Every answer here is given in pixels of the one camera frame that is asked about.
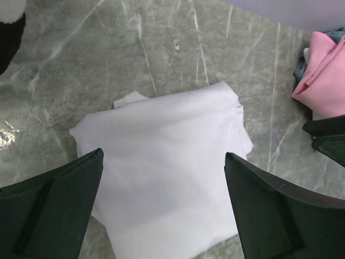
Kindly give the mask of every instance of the gray marble surface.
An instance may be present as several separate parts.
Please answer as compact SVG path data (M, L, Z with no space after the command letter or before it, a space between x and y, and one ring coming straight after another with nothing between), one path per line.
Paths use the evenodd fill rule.
M309 35L217 0L29 0L26 13L0 77L0 186L75 159L68 129L133 90L156 97L224 80L245 107L252 163L345 198L343 168L311 149L306 110L289 97ZM93 218L80 258L115 258ZM198 258L243 258L239 238Z

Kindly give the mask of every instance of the folded white shirt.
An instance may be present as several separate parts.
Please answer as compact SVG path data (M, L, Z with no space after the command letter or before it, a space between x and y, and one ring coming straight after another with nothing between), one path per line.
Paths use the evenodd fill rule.
M104 151L92 215L116 258L188 259L237 234L224 158L246 159L252 143L231 88L220 82L153 99L133 92L114 108L70 133L78 156Z

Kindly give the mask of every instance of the pink fabric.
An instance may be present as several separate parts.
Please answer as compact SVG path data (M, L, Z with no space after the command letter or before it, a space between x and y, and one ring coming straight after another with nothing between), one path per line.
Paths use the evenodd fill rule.
M345 114L345 36L336 45L327 35L313 32L310 60L291 97L322 118Z

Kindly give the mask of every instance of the black plastic part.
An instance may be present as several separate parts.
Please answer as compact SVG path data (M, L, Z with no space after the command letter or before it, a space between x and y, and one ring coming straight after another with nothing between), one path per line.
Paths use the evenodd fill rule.
M345 201L306 190L235 154L225 175L246 259L344 259Z
M0 258L78 259L103 170L97 149L0 189Z
M0 22L0 75L6 71L19 50L25 24L25 13L13 23Z
M315 150L345 166L345 116L309 121L303 130L315 137Z

